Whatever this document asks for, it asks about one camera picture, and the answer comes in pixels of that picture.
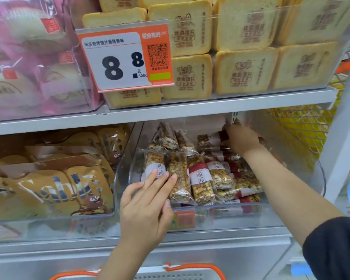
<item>white shelf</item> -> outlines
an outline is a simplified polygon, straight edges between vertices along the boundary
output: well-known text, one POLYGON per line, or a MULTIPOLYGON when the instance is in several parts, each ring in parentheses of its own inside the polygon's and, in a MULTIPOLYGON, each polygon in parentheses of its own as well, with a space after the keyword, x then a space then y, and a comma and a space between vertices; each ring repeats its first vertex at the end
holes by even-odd
POLYGON ((109 110, 106 105, 97 111, 83 114, 41 117, 0 122, 0 135, 34 131, 58 130, 115 123, 150 121, 198 115, 220 114, 288 107, 306 104, 329 106, 336 100, 337 90, 331 87, 312 91, 247 96, 239 98, 211 99, 187 103, 160 104, 155 106, 109 110))

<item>orange basket handle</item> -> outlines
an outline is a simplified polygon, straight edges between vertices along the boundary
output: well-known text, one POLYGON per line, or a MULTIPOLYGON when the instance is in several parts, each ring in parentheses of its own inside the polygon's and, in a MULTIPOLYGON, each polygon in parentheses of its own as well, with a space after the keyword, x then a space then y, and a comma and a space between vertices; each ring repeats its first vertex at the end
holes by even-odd
POLYGON ((218 274, 218 276, 220 277, 220 280, 227 280, 219 267, 209 263, 189 263, 189 264, 183 264, 183 265, 174 266, 174 267, 171 267, 169 263, 166 263, 166 265, 164 265, 163 268, 167 272, 186 269, 186 268, 209 268, 214 270, 218 274))
POLYGON ((49 278, 49 280, 57 280, 57 279, 60 279, 62 277, 68 277, 68 276, 97 276, 97 273, 90 272, 90 271, 84 271, 84 270, 63 272, 63 273, 59 273, 59 274, 49 278))

